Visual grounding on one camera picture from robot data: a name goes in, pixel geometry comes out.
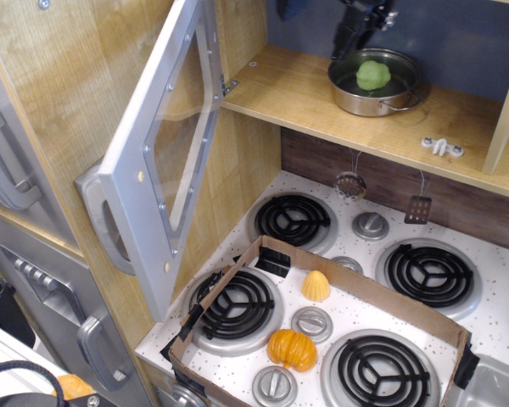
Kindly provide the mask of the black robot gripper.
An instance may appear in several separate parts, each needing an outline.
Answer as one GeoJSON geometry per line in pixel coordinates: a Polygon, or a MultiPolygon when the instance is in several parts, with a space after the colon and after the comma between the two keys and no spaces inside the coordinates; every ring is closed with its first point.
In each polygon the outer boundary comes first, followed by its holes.
{"type": "MultiPolygon", "coordinates": [[[[371,35],[367,30],[387,30],[399,15],[393,1],[353,0],[342,3],[345,6],[343,24],[338,25],[334,36],[331,59],[348,57],[367,41],[371,35]]],[[[281,21],[291,20],[307,7],[307,0],[276,0],[276,11],[281,21]]]]}

